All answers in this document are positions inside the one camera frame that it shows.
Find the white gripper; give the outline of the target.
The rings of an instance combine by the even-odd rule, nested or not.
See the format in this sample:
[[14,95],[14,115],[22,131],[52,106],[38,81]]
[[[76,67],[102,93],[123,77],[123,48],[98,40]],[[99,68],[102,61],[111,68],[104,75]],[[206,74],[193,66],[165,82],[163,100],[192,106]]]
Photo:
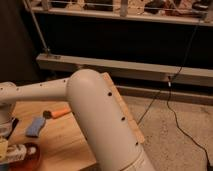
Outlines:
[[0,161],[5,158],[7,153],[8,140],[5,138],[10,134],[12,130],[12,119],[9,122],[0,124]]

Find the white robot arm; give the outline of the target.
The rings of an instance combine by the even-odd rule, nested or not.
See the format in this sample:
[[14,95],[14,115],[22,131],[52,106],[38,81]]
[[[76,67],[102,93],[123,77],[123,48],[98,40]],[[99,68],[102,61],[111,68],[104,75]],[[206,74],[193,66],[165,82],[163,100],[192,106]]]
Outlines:
[[91,69],[31,85],[0,83],[0,125],[11,131],[18,101],[66,101],[101,171],[156,171],[102,75]]

